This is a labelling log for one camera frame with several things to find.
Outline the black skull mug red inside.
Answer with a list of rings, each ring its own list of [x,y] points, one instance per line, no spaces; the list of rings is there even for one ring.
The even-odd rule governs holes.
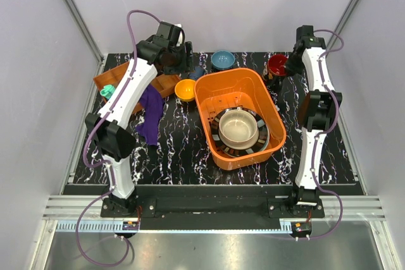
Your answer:
[[[262,80],[265,85],[272,91],[278,92],[283,85],[287,72],[285,70],[285,64],[287,57],[281,54],[273,55],[267,62],[262,72]]]

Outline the yellow orange small bowl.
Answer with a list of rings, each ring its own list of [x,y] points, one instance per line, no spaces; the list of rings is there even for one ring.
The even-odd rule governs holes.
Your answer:
[[[195,99],[194,87],[196,81],[192,79],[184,79],[179,81],[175,86],[175,95],[183,102],[190,102]]]

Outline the beige grey ceramic bowl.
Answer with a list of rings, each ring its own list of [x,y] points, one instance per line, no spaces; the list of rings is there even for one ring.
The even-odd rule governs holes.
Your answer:
[[[257,121],[245,110],[230,110],[220,118],[219,136],[231,148],[246,149],[259,138]]]

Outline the black striped cream plate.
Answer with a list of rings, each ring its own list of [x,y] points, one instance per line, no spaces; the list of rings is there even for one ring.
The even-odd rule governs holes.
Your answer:
[[[219,122],[220,118],[228,111],[233,110],[233,109],[241,109],[249,112],[252,114],[258,124],[258,130],[259,130],[259,138],[255,143],[246,149],[234,149],[229,146],[227,146],[220,138],[219,136]],[[218,150],[224,152],[230,157],[242,157],[242,156],[247,156],[249,154],[254,154],[256,152],[261,152],[263,151],[270,139],[270,132],[268,131],[268,127],[264,121],[264,119],[256,112],[254,112],[251,109],[245,108],[245,107],[231,107],[224,109],[222,112],[218,113],[209,123],[210,125],[210,131],[211,131],[211,137],[214,140],[215,146]]]

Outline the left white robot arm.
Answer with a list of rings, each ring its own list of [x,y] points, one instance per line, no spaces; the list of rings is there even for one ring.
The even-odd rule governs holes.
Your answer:
[[[127,131],[132,112],[158,70],[173,75],[192,67],[192,43],[185,39],[182,26],[161,21],[156,34],[136,44],[134,56],[107,103],[98,113],[89,113],[85,118],[87,141],[95,143],[101,153],[100,163],[108,170],[110,186],[106,195],[124,217],[137,208],[130,174],[135,137]]]

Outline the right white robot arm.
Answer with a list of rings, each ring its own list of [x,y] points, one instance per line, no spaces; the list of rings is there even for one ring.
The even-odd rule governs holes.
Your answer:
[[[306,73],[308,78],[308,93],[297,115],[302,131],[299,170],[286,202],[292,216],[307,219],[325,216],[320,195],[326,191],[320,188],[318,173],[324,141],[337,124],[342,102],[342,94],[335,91],[328,74],[325,40],[315,33],[312,25],[298,27],[285,63],[288,76]]]

